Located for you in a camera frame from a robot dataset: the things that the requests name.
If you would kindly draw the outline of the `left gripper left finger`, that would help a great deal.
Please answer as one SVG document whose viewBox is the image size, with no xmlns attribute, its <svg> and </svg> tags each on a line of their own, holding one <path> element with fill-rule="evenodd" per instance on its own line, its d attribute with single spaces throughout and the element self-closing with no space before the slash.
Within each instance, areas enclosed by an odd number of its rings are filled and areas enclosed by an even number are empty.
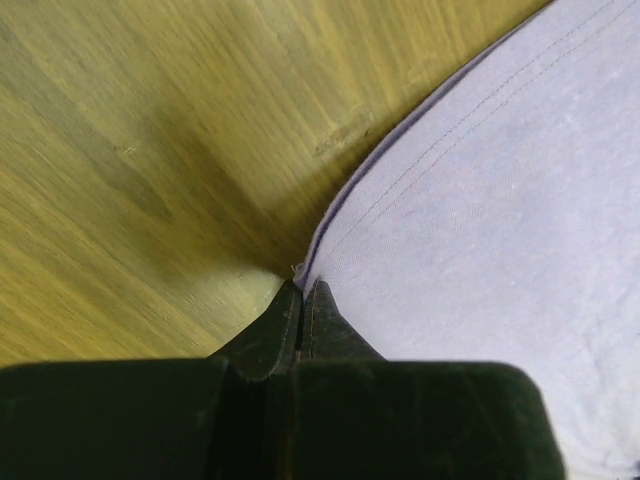
<svg viewBox="0 0 640 480">
<path fill-rule="evenodd" d="M 1 371 L 5 479 L 272 479 L 269 390 L 293 356 L 301 293 L 206 357 L 40 362 Z"/>
</svg>

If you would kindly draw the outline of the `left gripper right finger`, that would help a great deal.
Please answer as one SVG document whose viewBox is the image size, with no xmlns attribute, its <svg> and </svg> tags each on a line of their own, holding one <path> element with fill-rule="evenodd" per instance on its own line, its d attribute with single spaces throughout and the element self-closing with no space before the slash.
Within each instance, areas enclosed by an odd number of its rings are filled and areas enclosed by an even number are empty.
<svg viewBox="0 0 640 480">
<path fill-rule="evenodd" d="M 560 479 L 541 395 L 500 363 L 383 359 L 318 281 L 292 376 L 294 479 Z"/>
</svg>

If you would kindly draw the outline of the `purple t shirt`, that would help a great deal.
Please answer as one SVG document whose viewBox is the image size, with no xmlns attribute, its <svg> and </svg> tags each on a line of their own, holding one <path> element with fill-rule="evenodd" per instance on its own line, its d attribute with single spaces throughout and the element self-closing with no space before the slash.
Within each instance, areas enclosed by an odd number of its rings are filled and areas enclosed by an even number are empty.
<svg viewBox="0 0 640 480">
<path fill-rule="evenodd" d="M 639 473 L 639 5 L 555 1 L 340 191 L 296 275 L 384 357 L 514 365 L 575 477 Z"/>
</svg>

